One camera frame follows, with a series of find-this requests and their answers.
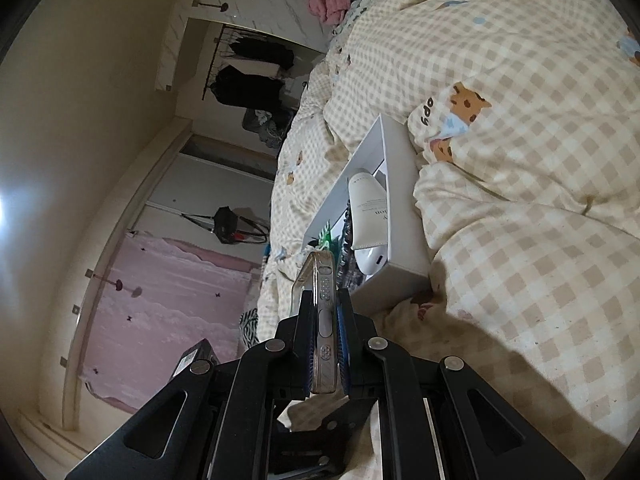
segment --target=black bag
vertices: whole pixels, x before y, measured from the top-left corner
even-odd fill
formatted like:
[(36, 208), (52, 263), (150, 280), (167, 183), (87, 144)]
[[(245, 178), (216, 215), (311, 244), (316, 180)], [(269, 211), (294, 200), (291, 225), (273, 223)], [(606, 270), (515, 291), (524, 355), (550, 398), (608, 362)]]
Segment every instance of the black bag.
[[(269, 239), (269, 231), (265, 227), (244, 216), (238, 216), (228, 206), (221, 207), (213, 216), (182, 213), (182, 217), (215, 234), (223, 244), (265, 244)], [(213, 220), (213, 227), (210, 222), (203, 220)], [(239, 220), (254, 228), (254, 231), (238, 229)]]

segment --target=pink clothing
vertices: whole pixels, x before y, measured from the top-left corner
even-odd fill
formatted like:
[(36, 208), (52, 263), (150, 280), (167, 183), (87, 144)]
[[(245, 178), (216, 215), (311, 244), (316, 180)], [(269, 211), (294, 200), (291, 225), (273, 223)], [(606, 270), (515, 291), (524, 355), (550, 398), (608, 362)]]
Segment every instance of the pink clothing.
[(309, 12), (327, 25), (338, 25), (351, 7), (351, 0), (308, 0)]

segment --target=checkered bedsheet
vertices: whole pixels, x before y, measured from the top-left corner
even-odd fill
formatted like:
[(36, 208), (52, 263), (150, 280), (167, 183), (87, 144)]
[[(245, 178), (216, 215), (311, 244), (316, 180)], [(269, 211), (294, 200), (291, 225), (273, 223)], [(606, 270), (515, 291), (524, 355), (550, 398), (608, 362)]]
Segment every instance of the checkered bedsheet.
[[(375, 320), (464, 358), (588, 479), (640, 426), (640, 46), (608, 0), (372, 0), (313, 71), (279, 160), (258, 337), (379, 113), (407, 122), (434, 295)], [(317, 425), (339, 395), (289, 409)], [(372, 414), (343, 478), (380, 473)]]

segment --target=open box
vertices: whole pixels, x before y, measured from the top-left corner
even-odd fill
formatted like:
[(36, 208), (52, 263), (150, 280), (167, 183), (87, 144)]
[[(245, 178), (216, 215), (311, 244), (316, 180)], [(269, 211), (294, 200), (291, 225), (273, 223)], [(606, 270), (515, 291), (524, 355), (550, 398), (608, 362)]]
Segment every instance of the open box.
[(329, 222), (332, 234), (342, 232), (349, 201), (348, 180), (364, 168), (386, 188), (388, 248), (386, 264), (351, 293), (360, 314), (371, 316), (430, 286), (431, 265), (422, 220), (415, 207), (414, 186), (418, 169), (415, 150), (404, 124), (380, 115), (322, 202), (304, 244), (318, 238)]

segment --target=yellow checkered duvet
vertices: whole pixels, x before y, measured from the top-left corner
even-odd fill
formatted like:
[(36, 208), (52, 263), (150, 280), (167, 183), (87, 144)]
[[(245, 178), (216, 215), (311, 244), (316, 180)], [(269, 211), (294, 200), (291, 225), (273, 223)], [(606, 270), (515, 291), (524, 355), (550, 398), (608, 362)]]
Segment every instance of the yellow checkered duvet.
[[(372, 0), (313, 71), (280, 155), (258, 337), (289, 315), (307, 225), (390, 115), (418, 151), (435, 294), (388, 305), (380, 334), (464, 358), (603, 478), (640, 426), (636, 46), (608, 0)], [(290, 408), (294, 428), (339, 397)], [(382, 476), (379, 441), (374, 410), (344, 478)]]

